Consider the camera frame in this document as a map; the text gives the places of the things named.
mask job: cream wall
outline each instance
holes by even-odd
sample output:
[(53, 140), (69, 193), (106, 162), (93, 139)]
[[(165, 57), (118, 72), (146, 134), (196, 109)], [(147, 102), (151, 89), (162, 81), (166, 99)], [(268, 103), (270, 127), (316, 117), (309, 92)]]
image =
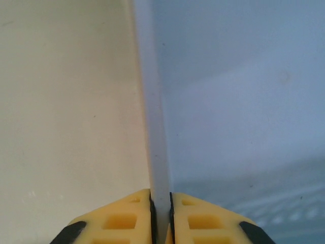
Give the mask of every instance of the cream wall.
[(149, 185), (125, 1), (0, 1), (0, 242)]

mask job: black rubber pad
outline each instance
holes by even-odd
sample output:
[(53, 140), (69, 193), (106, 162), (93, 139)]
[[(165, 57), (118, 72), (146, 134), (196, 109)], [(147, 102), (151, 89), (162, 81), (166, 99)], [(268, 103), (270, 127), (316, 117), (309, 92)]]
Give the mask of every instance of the black rubber pad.
[(239, 226), (253, 244), (275, 244), (261, 227), (246, 221), (240, 222)]
[(151, 194), (149, 195), (150, 201), (150, 215), (151, 215), (151, 241), (152, 244), (157, 243), (157, 213), (156, 208), (154, 206), (154, 202), (152, 201)]
[(66, 226), (50, 244), (72, 244), (86, 227), (87, 223), (79, 221)]
[(174, 202), (173, 202), (173, 194), (169, 192), (169, 198), (171, 200), (171, 210), (169, 211), (169, 222), (171, 224), (172, 238), (173, 244), (175, 244), (175, 223), (174, 223)]

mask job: square hole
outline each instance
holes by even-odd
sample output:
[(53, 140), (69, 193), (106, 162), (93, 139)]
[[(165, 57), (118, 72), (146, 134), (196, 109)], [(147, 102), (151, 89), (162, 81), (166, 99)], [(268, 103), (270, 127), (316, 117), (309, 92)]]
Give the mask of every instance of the square hole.
[(130, 240), (128, 239), (103, 239), (103, 240), (94, 240), (91, 244), (129, 244)]
[(183, 199), (183, 200), (182, 200), (182, 204), (183, 204), (184, 206), (193, 206), (193, 205), (195, 205), (194, 202), (192, 202), (192, 201), (190, 201), (190, 200), (187, 200), (187, 199)]
[(140, 197), (131, 198), (129, 202), (140, 202)]
[(193, 240), (194, 244), (232, 244), (228, 236), (201, 236)]
[(214, 215), (191, 215), (188, 217), (190, 229), (222, 229), (223, 224)]
[(134, 213), (119, 213), (110, 215), (103, 225), (103, 229), (134, 229), (136, 222), (137, 215)]

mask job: blue-gray surface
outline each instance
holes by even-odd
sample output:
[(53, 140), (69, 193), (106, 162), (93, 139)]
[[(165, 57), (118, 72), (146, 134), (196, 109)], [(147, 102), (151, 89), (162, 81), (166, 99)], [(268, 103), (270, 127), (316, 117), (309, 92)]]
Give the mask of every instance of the blue-gray surface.
[(325, 243), (325, 1), (154, 1), (174, 190)]

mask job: clamp jaw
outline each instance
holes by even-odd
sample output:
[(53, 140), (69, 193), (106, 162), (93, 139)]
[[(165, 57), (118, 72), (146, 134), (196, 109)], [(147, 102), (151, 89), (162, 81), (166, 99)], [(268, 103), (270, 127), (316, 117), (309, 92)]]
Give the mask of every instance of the clamp jaw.
[[(165, 244), (275, 244), (263, 229), (237, 213), (201, 199), (171, 193)], [(51, 244), (156, 244), (150, 190), (135, 192), (72, 220)]]

